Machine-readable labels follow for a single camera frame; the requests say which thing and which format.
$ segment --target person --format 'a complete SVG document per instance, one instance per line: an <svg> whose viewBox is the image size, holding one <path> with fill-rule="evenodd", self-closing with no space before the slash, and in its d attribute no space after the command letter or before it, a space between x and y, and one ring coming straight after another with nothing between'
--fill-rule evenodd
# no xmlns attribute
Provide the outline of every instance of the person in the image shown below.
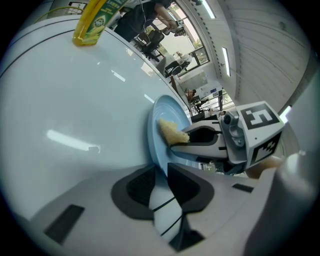
<svg viewBox="0 0 320 256"><path fill-rule="evenodd" d="M195 89L186 91L185 95L186 95L188 102L192 101L192 98L195 96L196 93L197 93L197 90L195 90Z"/></svg>
<svg viewBox="0 0 320 256"><path fill-rule="evenodd" d="M181 66L183 64L184 66L184 69L191 63L192 61L192 58L193 58L193 53L189 53L189 54L185 54L185 55L182 55L181 53L177 53L179 55L180 58L178 58L177 60L171 62L168 66L165 67L165 70L169 70L171 69L170 72L167 73L167 75L165 76L166 78L171 76L172 74L172 71L178 67L178 66Z"/></svg>
<svg viewBox="0 0 320 256"><path fill-rule="evenodd" d="M155 18L159 18L168 29L177 29L177 23L166 10L174 0L130 0L124 8L129 7L130 11L126 12L119 19L114 32L130 42L138 34L142 33ZM185 34L182 29L177 31L179 36Z"/></svg>

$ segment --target sticker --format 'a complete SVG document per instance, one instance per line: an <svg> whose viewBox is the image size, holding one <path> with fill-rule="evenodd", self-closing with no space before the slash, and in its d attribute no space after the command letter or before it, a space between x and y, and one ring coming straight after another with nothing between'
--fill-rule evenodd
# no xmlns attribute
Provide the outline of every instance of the sticker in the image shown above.
<svg viewBox="0 0 320 256"><path fill-rule="evenodd" d="M241 110L241 114L248 130L279 123L273 111L263 103Z"/></svg>
<svg viewBox="0 0 320 256"><path fill-rule="evenodd" d="M259 145L253 150L251 166L260 162L261 160L271 156L277 148L278 142L280 140L281 132L279 132L276 136L269 139L265 143Z"/></svg>

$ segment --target desk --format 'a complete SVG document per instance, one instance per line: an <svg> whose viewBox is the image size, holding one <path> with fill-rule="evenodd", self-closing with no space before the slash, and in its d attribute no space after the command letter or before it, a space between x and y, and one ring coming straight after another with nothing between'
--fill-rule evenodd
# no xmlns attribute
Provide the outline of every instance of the desk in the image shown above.
<svg viewBox="0 0 320 256"><path fill-rule="evenodd" d="M84 179L151 163L147 119L159 96L187 108L158 70L110 29L97 45L76 47L79 18L51 18L22 30L0 67L4 192L28 220ZM167 188L153 194L154 208L173 197Z"/></svg>

